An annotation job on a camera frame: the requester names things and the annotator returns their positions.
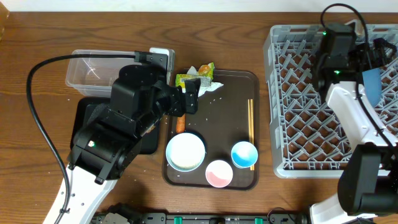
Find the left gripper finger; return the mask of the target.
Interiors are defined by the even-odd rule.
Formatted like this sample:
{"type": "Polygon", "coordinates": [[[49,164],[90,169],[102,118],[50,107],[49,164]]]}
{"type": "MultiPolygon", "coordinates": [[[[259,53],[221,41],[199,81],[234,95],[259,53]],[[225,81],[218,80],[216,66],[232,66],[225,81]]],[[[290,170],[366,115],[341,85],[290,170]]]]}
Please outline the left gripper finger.
{"type": "Polygon", "coordinates": [[[200,90],[201,80],[199,78],[194,78],[190,80],[185,80],[185,91],[189,93],[198,93],[200,90]]]}
{"type": "Polygon", "coordinates": [[[185,94],[186,113],[195,114],[198,110],[198,97],[194,93],[185,94]]]}

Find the dark blue plate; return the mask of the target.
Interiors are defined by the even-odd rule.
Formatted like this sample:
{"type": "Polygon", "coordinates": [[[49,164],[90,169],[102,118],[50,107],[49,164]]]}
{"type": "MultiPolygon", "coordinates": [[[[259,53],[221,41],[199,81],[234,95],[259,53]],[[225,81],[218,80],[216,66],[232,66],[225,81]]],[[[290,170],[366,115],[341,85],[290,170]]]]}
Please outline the dark blue plate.
{"type": "Polygon", "coordinates": [[[365,94],[372,107],[376,107],[382,96],[381,72],[374,68],[363,72],[365,94]]]}

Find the small blue cup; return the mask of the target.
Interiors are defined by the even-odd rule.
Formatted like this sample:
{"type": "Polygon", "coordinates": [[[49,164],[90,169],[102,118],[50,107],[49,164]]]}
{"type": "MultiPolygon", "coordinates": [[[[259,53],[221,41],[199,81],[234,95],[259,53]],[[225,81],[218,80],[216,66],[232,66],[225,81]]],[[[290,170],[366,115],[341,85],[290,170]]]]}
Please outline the small blue cup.
{"type": "Polygon", "coordinates": [[[258,160],[256,147],[247,141],[237,142],[231,149],[231,159],[233,164],[239,169],[250,168],[258,160]]]}

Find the small pink cup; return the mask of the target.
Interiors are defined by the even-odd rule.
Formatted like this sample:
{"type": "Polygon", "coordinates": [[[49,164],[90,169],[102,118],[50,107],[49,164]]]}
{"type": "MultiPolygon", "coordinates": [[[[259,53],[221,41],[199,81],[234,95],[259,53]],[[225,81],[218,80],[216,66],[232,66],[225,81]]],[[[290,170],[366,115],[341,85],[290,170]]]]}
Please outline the small pink cup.
{"type": "Polygon", "coordinates": [[[208,164],[205,177],[211,186],[223,188],[231,183],[233,169],[226,161],[215,160],[208,164]]]}

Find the dried shiitake mushroom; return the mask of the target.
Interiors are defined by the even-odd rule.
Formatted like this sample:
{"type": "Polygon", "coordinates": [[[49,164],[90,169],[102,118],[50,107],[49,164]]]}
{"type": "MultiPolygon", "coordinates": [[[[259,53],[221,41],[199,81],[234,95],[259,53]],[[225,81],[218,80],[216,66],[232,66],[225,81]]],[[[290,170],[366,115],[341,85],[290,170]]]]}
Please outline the dried shiitake mushroom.
{"type": "Polygon", "coordinates": [[[155,127],[156,127],[156,125],[154,124],[154,125],[152,125],[148,130],[147,130],[147,132],[146,133],[150,133],[153,129],[155,129],[155,127]]]}

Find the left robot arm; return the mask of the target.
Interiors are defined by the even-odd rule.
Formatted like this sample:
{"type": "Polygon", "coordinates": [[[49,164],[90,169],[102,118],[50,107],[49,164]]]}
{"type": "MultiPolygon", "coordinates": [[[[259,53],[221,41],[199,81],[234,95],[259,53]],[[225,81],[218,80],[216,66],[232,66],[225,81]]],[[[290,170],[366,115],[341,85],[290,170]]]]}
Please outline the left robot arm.
{"type": "Polygon", "coordinates": [[[45,223],[89,223],[125,168],[141,151],[142,137],[163,117],[198,109],[201,81],[169,86],[164,71],[150,65],[120,69],[108,104],[98,105],[73,137],[67,178],[45,223]]]}

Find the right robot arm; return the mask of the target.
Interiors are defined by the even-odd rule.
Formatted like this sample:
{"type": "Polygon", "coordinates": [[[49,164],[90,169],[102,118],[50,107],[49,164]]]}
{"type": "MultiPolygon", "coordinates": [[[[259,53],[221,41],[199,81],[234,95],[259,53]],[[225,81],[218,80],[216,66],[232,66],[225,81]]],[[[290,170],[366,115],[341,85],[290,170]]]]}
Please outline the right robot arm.
{"type": "Polygon", "coordinates": [[[383,38],[356,43],[354,25],[325,26],[311,69],[314,89],[340,121],[353,151],[332,197],[310,207],[310,223],[366,222],[397,213],[397,137],[391,134],[366,96],[381,95],[381,76],[363,72],[392,61],[383,38]]]}

